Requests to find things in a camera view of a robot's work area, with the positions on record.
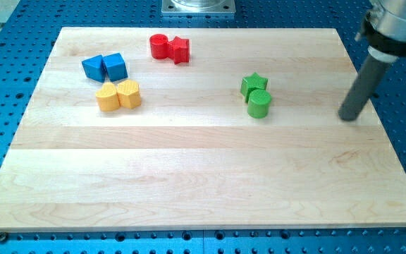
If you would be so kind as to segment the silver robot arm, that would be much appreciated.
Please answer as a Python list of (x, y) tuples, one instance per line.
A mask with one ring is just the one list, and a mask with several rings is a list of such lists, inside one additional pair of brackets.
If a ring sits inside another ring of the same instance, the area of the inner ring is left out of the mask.
[(355, 39), (366, 38), (372, 48), (406, 56), (406, 0), (374, 0)]

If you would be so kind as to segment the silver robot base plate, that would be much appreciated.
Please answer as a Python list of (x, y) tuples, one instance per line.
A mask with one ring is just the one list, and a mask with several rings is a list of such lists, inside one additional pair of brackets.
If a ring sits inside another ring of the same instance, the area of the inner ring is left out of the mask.
[(234, 16), (235, 0), (161, 0), (163, 16)]

